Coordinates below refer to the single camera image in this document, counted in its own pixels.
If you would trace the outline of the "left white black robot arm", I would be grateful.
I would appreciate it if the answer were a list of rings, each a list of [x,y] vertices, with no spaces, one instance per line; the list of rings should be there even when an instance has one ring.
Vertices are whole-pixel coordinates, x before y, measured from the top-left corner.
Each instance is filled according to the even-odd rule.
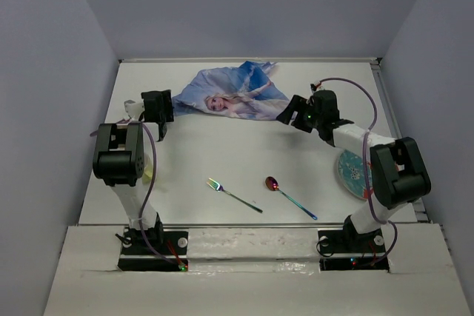
[[[118,196],[127,215],[131,243],[155,253],[164,244],[157,211],[148,203],[156,179],[155,142],[164,139],[174,121],[170,90],[141,93],[124,103],[125,116],[96,130],[93,174]]]

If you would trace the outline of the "blue princess print placemat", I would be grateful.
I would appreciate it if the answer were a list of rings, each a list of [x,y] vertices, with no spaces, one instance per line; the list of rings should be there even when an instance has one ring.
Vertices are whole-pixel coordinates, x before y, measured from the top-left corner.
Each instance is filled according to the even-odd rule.
[[[246,61],[238,67],[201,70],[173,97],[176,115],[202,112],[228,118],[274,121],[290,103],[272,82],[275,63]]]

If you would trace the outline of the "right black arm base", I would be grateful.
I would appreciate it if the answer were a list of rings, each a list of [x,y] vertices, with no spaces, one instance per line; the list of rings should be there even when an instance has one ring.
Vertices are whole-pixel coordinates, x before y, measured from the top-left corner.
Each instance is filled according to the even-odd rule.
[[[322,272],[390,270],[387,258],[377,261],[386,252],[380,229],[355,242],[347,242],[341,229],[319,230],[316,251]]]

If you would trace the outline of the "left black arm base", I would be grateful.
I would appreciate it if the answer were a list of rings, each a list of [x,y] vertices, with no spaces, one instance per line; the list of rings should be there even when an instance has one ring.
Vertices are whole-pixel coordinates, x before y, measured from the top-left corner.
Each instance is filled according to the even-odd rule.
[[[187,272],[189,232],[164,230],[162,238],[147,233],[146,242],[139,230],[128,226],[115,237],[121,247],[117,267],[123,272]]]

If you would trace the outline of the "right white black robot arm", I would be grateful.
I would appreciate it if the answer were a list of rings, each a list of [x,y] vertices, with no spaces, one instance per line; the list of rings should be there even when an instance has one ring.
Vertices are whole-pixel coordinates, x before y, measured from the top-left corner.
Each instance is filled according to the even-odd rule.
[[[367,202],[346,218],[341,232],[342,245],[350,251],[363,247],[370,233],[388,223],[398,209],[431,191],[416,141],[378,135],[341,118],[331,90],[315,91],[308,99],[293,96],[276,120],[308,133],[316,130],[322,141],[357,155],[363,168],[370,169],[364,174],[369,179]]]

